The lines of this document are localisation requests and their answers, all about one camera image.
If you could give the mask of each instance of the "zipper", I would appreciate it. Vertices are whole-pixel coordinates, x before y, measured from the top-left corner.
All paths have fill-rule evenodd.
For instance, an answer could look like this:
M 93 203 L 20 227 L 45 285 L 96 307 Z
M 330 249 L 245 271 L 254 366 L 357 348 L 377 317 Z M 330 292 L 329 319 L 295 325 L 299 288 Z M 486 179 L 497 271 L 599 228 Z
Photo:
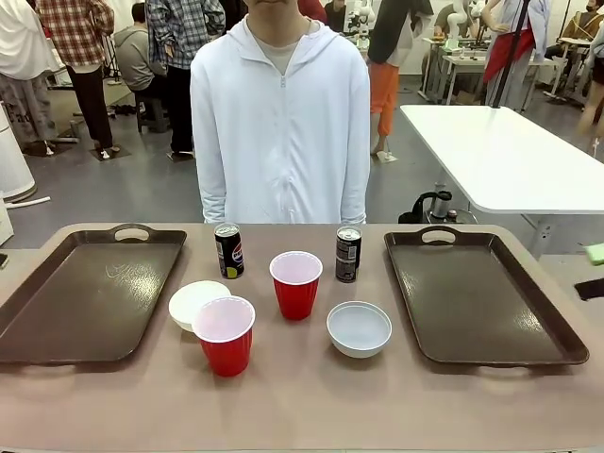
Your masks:
M 287 93 L 286 93 L 286 79 L 285 79 L 285 75 L 281 76 L 281 108 L 282 108 L 282 112 L 281 112 L 281 118 L 283 121 L 283 131 L 282 131 L 282 136 L 281 136 L 281 150 L 284 151 L 283 153 L 283 158 L 284 158 L 284 163 L 285 165 L 283 165 L 283 174 L 282 174 L 282 184 L 283 184 L 283 198 L 281 200 L 282 203 L 282 215 L 283 215 L 283 220 L 285 221 L 285 223 L 290 223 L 290 176 L 288 174 L 288 168 L 289 165 L 289 160 L 290 160 L 290 155 L 289 155 L 289 150 L 288 150 L 288 133 L 287 133 Z

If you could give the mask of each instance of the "beige tabletop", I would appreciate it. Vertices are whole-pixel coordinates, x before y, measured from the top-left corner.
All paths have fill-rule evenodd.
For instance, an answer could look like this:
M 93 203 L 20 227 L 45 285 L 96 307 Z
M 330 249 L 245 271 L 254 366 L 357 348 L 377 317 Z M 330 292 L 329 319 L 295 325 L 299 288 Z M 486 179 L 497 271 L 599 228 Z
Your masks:
M 34 260 L 76 229 L 61 230 Z M 335 226 L 243 226 L 245 273 L 226 281 L 257 311 L 249 368 L 223 379 L 195 340 L 168 316 L 180 286 L 221 280 L 211 226 L 157 225 L 188 233 L 156 316 L 131 360 L 106 367 L 0 369 L 0 444 L 51 450 L 218 449 L 553 450 L 604 445 L 604 342 L 534 258 L 499 234 L 591 351 L 589 361 L 553 375 L 522 369 L 436 365 L 417 349 L 383 235 L 415 226 L 364 226 L 359 280 L 334 277 Z M 312 316 L 278 312 L 270 259 L 308 250 L 325 271 Z M 25 277 L 3 281 L 0 303 Z M 371 360 L 342 356 L 329 342 L 329 310 L 345 300 L 381 306 L 393 321 Z

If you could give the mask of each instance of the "chair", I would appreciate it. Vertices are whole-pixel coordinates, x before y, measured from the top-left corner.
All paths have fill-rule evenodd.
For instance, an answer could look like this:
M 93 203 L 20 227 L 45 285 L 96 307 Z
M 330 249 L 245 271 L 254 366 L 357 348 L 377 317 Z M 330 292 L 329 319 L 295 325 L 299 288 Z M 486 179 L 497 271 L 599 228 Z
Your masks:
M 152 128 L 155 132 L 165 132 L 168 130 L 168 119 L 163 114 L 161 100 L 155 97 L 146 97 L 138 93 L 134 93 L 134 104 L 136 109 L 136 123 L 139 128 L 139 133 L 143 132 L 143 126 Z M 151 106 L 153 110 L 154 120 L 143 119 L 141 114 L 141 104 Z

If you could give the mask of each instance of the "person's neck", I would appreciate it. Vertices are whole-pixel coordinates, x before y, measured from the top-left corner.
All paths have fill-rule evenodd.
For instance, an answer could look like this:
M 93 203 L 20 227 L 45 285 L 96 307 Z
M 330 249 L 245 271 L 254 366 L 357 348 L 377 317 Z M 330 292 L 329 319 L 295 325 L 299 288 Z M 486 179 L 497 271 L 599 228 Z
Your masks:
M 295 14 L 283 11 L 282 17 L 247 15 L 247 26 L 256 38 L 274 47 L 284 47 L 298 42 L 310 28 L 309 20 L 296 9 Z

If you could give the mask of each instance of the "white sleeve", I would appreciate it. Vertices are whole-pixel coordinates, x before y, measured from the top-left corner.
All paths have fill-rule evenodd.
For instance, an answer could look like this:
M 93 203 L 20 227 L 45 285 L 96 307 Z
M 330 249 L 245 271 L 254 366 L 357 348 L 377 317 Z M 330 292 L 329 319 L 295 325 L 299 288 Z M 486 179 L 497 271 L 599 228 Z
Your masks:
M 370 164 L 370 88 L 367 65 L 361 55 L 355 57 L 352 71 L 354 75 L 350 87 L 348 113 L 348 157 L 341 217 L 343 224 L 363 224 L 367 217 L 365 192 L 369 181 Z
M 227 185 L 211 98 L 206 70 L 193 61 L 191 110 L 199 192 L 206 223 L 215 224 L 225 221 Z

